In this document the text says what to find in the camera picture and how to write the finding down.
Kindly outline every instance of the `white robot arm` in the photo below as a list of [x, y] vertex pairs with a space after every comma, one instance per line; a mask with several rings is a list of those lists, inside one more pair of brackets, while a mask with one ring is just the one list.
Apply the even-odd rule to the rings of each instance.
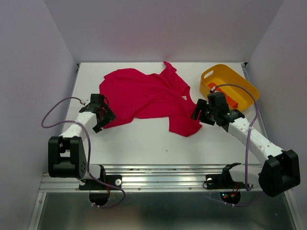
[[[242, 144], [247, 144], [249, 122], [240, 111], [229, 110], [222, 92], [210, 93], [208, 101], [199, 99], [191, 118], [209, 125], [216, 123]], [[249, 150], [261, 167], [248, 166], [248, 184], [260, 186], [271, 197], [300, 184], [298, 156], [293, 150], [284, 151], [254, 128], [250, 132]], [[206, 178], [210, 179], [204, 183], [207, 189], [230, 189], [236, 183], [244, 187], [245, 165], [233, 163], [227, 165], [221, 174], [206, 175]]]
[[[58, 137], [51, 137], [48, 142], [48, 173], [51, 177], [73, 177], [77, 179], [91, 179], [87, 171], [87, 160], [83, 142], [86, 140], [82, 124], [86, 130], [93, 129], [98, 133], [105, 125], [116, 118], [105, 103], [105, 97], [92, 94], [88, 105], [83, 107], [75, 120], [64, 133]], [[103, 166], [89, 164], [92, 176], [104, 181]]]

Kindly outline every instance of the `yellow basket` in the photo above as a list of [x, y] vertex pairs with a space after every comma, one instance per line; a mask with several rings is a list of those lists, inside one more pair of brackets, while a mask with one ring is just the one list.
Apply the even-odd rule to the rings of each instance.
[[[211, 71], [212, 73], [205, 78], [205, 75], [207, 73], [210, 73]], [[239, 85], [248, 90], [255, 97], [256, 100], [259, 99], [258, 90], [247, 80], [245, 80], [238, 73], [236, 73], [234, 70], [232, 70], [226, 65], [223, 64], [215, 65], [210, 69], [206, 70], [201, 75], [200, 92], [205, 98], [207, 98], [207, 95], [210, 94], [210, 88], [208, 85], [211, 82], [215, 83], [216, 85], [221, 85], [221, 84]], [[253, 99], [249, 96], [249, 94], [238, 87], [222, 86], [221, 90], [238, 103], [237, 109], [240, 111], [247, 109], [254, 103]]]

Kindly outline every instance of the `white wall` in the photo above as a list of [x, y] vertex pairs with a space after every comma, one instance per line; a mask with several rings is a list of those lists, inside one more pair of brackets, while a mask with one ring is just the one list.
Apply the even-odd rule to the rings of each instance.
[[294, 189], [307, 226], [307, 1], [285, 0], [247, 66], [269, 138], [299, 155]]
[[[75, 61], [42, 0], [0, 1], [0, 229], [26, 229], [47, 164], [47, 110], [71, 94]], [[64, 107], [49, 122], [63, 119]]]
[[45, 0], [77, 61], [248, 61], [282, 0]]

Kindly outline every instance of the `red cloth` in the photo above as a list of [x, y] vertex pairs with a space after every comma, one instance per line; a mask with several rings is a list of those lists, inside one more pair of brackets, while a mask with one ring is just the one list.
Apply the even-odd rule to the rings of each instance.
[[109, 100], [116, 119], [105, 128], [130, 123], [136, 118], [169, 117], [169, 131], [188, 137], [201, 125], [190, 118], [195, 109], [190, 87], [168, 62], [160, 74], [145, 75], [136, 69], [118, 69], [105, 76], [100, 93]]

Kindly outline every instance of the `white platform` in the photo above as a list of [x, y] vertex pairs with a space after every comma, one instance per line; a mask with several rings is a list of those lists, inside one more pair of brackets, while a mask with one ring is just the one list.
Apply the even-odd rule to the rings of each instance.
[[[203, 98], [199, 92], [201, 74], [217, 63], [172, 63], [178, 75], [191, 87], [196, 103]], [[244, 76], [240, 63], [225, 63]], [[99, 93], [104, 76], [117, 69], [135, 68], [145, 74], [160, 73], [163, 63], [81, 63], [73, 96], [87, 99]], [[75, 119], [81, 105], [73, 100], [67, 119]], [[249, 121], [254, 107], [243, 112]], [[203, 124], [198, 133], [186, 138], [168, 131], [168, 118], [134, 119], [132, 123], [105, 129], [98, 134], [89, 130], [93, 164], [161, 165], [161, 164], [229, 164], [244, 162], [245, 146], [221, 127]], [[254, 127], [260, 131], [258, 121]], [[249, 163], [259, 163], [250, 154]]]

